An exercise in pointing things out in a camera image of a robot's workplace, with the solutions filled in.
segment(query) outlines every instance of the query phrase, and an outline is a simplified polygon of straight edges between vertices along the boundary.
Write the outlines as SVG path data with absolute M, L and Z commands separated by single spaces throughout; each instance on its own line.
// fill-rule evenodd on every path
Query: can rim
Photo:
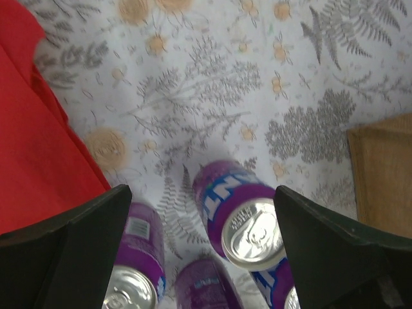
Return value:
M 282 247 L 279 249 L 277 253 L 274 254 L 273 257 L 270 257 L 268 259 L 265 259 L 263 261 L 259 262 L 244 262 L 240 259 L 238 259 L 234 254 L 230 252 L 230 244 L 227 243 L 227 240 L 225 235 L 230 229 L 230 222 L 233 220 L 233 218 L 240 212 L 242 209 L 248 207 L 251 202 L 254 203 L 271 203 L 273 204 L 273 200 L 270 198 L 253 198 L 251 200 L 247 200 L 244 203 L 242 203 L 239 207 L 236 207 L 230 214 L 229 217 L 226 219 L 225 224 L 223 225 L 222 233 L 221 233 L 221 246 L 223 249 L 223 253 L 225 254 L 226 258 L 235 266 L 248 270 L 249 272 L 260 272 L 262 270 L 267 270 L 269 268 L 272 268 L 276 266 L 277 264 L 280 263 L 280 261 L 286 257 L 286 250 L 285 246 L 282 245 Z
M 145 274 L 143 274 L 142 272 L 140 272 L 140 271 L 138 271 L 134 268 L 128 267 L 128 266 L 115 265 L 113 267 L 112 274 L 115 275 L 114 278 L 118 277 L 123 272 L 127 272 L 129 275 L 130 274 L 134 275 L 134 277 L 138 280 L 141 280 L 141 279 L 144 280 L 144 282 L 150 288 L 150 290 L 152 292 L 153 299 L 154 299 L 154 301 L 152 303 L 152 306 L 151 306 L 151 309 L 155 309 L 158 305 L 158 295 L 157 295 L 156 288 L 155 288 L 154 284 L 150 281 L 150 279 Z
M 285 299 L 285 305 L 284 305 L 284 309 L 290 309 L 290 307 L 289 307 L 289 302 L 290 302 L 290 299 L 292 298 L 292 296 L 296 296 L 296 298 L 297 298 L 297 307 L 296 307 L 296 309 L 300 309 L 300 307 L 301 307 L 301 305 L 299 304 L 299 298 L 297 297 L 297 292 L 296 292 L 296 287 L 295 286 L 293 286 L 291 289 L 290 289 L 290 291 L 289 291 L 289 293 L 288 293 L 288 295 L 287 295 L 287 297 L 286 297 L 286 299 Z

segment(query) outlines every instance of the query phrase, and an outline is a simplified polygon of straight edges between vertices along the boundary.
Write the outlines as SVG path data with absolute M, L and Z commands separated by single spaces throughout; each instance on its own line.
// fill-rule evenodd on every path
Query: tablecloth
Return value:
M 191 181 L 239 160 L 356 218 L 345 131 L 412 110 L 406 0 L 21 0 L 45 29 L 35 64 L 111 185 L 165 227 L 167 290 L 209 252 Z M 227 264 L 245 308 L 265 308 Z

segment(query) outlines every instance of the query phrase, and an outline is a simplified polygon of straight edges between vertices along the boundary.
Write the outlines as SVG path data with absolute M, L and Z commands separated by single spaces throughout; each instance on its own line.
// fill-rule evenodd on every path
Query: nutrition label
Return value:
M 163 226 L 156 211 L 144 204 L 131 206 L 122 243 L 144 251 L 164 267 Z
M 130 217 L 127 219 L 125 233 L 149 240 L 150 223 L 139 218 Z

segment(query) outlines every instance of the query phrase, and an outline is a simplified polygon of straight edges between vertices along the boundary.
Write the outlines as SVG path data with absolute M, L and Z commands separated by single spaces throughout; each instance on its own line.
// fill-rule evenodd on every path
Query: aluminum can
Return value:
M 286 256 L 277 224 L 275 190 L 238 162 L 215 161 L 193 181 L 194 199 L 214 250 L 249 271 Z
M 156 308 L 165 291 L 164 265 L 158 213 L 147 202 L 132 203 L 103 308 Z
M 244 309 L 225 266 L 216 257 L 188 264 L 174 284 L 178 309 Z
M 278 266 L 260 272 L 251 272 L 253 280 L 270 309 L 300 309 L 292 271 L 287 258 Z

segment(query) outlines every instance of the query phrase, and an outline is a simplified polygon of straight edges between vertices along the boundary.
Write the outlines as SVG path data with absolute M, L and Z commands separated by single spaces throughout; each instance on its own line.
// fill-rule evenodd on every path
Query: red cloth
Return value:
M 43 37 L 26 8 L 0 1 L 0 234 L 110 189 L 33 65 Z

